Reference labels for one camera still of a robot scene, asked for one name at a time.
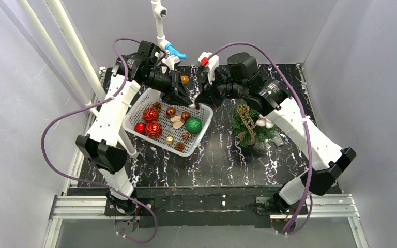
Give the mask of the gold merry christmas sign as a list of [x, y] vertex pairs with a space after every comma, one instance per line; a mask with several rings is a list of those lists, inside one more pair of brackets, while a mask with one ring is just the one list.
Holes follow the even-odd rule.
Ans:
[[238, 113], [240, 119], [242, 120], [242, 123], [250, 133], [251, 138], [255, 138], [256, 133], [254, 131], [254, 128], [256, 127], [256, 124], [250, 116], [250, 108], [247, 105], [238, 105], [236, 108], [236, 112]]

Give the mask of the small green christmas tree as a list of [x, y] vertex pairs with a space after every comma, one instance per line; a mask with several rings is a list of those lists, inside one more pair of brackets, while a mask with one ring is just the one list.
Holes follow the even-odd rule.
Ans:
[[278, 127], [272, 124], [271, 128], [259, 126], [259, 111], [247, 106], [245, 102], [236, 106], [232, 115], [233, 133], [239, 139], [239, 146], [242, 148], [254, 145], [257, 142], [263, 143], [275, 137]]

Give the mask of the white cotton ornament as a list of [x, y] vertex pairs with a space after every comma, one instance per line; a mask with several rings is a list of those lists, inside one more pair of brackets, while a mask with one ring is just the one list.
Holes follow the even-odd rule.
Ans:
[[271, 129], [274, 127], [274, 123], [264, 117], [263, 115], [259, 115], [258, 120], [255, 123], [259, 127], [264, 127], [266, 129]]

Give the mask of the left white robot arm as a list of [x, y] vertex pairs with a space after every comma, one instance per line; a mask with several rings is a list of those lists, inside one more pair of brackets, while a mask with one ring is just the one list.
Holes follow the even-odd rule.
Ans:
[[141, 86], [161, 93], [162, 102], [189, 107], [193, 104], [184, 87], [184, 80], [175, 66], [177, 51], [169, 44], [165, 49], [154, 43], [141, 41], [138, 50], [117, 58], [110, 79], [107, 103], [100, 108], [95, 122], [85, 135], [76, 139], [76, 145], [96, 166], [111, 187], [108, 200], [123, 208], [132, 202], [129, 197], [134, 188], [125, 170], [127, 151], [117, 147], [122, 121], [134, 96]]

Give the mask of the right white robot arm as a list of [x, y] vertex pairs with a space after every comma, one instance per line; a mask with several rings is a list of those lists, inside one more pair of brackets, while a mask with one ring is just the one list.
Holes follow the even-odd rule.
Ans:
[[352, 148], [341, 148], [306, 115], [301, 115], [301, 108], [287, 87], [263, 77], [249, 53], [230, 56], [229, 72], [219, 69], [218, 56], [210, 52], [203, 52], [197, 61], [204, 79], [196, 103], [216, 109], [224, 99], [242, 99], [251, 110], [260, 113], [254, 119], [259, 126], [279, 127], [305, 156], [312, 155], [312, 177], [304, 172], [282, 186], [273, 196], [271, 206], [275, 209], [284, 211], [301, 200], [307, 181], [311, 182], [308, 194], [324, 195], [356, 157]]

